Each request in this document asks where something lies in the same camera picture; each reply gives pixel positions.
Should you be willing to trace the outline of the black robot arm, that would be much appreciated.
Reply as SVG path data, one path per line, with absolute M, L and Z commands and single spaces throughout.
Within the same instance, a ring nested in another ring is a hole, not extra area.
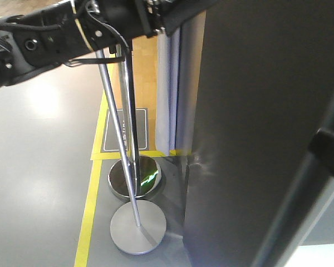
M 130 41 L 172 34 L 213 1 L 60 1 L 26 15 L 0 17 L 0 87 L 60 65 L 91 64 L 84 55 Z

